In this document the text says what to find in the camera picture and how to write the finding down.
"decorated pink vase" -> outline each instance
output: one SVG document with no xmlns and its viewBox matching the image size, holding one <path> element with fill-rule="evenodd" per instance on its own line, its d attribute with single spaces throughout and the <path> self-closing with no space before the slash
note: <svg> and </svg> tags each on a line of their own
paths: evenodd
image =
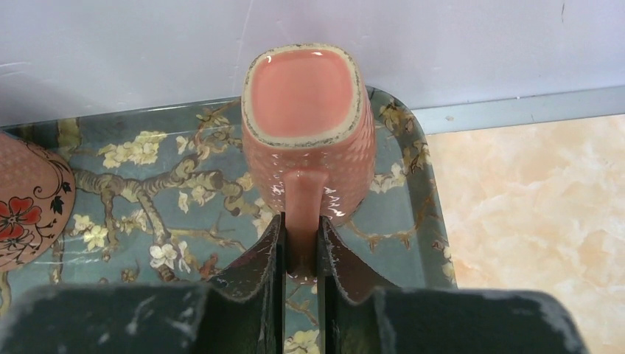
<svg viewBox="0 0 625 354">
<path fill-rule="evenodd" d="M 57 240 L 75 188 L 59 155 L 0 132 L 0 271 L 33 261 Z"/>
<path fill-rule="evenodd" d="M 242 123 L 254 185 L 285 212 L 287 270 L 308 280 L 319 216 L 337 226 L 347 221 L 374 175 L 374 120 L 354 59 L 326 44 L 261 54 L 245 78 Z"/>
</svg>

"blossom pattern tray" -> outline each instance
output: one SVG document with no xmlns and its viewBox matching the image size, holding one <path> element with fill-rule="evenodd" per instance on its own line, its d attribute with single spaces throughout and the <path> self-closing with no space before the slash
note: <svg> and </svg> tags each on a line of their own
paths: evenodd
<svg viewBox="0 0 625 354">
<path fill-rule="evenodd" d="M 422 129 L 398 99 L 369 95 L 376 175 L 339 232 L 398 285 L 455 287 Z M 77 198 L 50 250 L 0 274 L 0 314 L 36 285 L 202 281 L 226 267 L 273 215 L 247 172 L 240 123 L 232 99 L 5 128 L 68 160 Z M 318 353 L 315 293 L 287 284 L 286 353 Z"/>
</svg>

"pink ceramic mug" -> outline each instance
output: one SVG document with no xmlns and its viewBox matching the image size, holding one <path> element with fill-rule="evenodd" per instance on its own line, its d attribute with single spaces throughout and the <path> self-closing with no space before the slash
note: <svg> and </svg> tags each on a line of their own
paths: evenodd
<svg viewBox="0 0 625 354">
<path fill-rule="evenodd" d="M 250 174 L 265 203 L 286 212 L 287 270 L 307 280 L 315 276 L 319 215 L 342 224 L 373 179 L 375 126 L 365 85 L 336 46 L 283 46 L 252 62 L 241 106 Z"/>
</svg>

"clamp jaw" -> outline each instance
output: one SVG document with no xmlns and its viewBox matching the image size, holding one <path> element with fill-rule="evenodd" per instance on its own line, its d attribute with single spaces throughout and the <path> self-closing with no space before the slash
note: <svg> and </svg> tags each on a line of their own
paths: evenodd
<svg viewBox="0 0 625 354">
<path fill-rule="evenodd" d="M 286 242 L 281 214 L 208 283 L 33 289 L 0 321 L 0 353 L 282 353 Z M 321 353 L 588 353 L 547 294 L 399 288 L 325 217 L 317 244 Z"/>
</svg>

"beige marble countertop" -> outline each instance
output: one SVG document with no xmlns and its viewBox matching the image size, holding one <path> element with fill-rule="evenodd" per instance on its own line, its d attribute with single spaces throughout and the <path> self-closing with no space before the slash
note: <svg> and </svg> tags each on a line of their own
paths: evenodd
<svg viewBox="0 0 625 354">
<path fill-rule="evenodd" d="M 625 115 L 427 141 L 458 286 L 550 293 L 625 353 Z"/>
</svg>

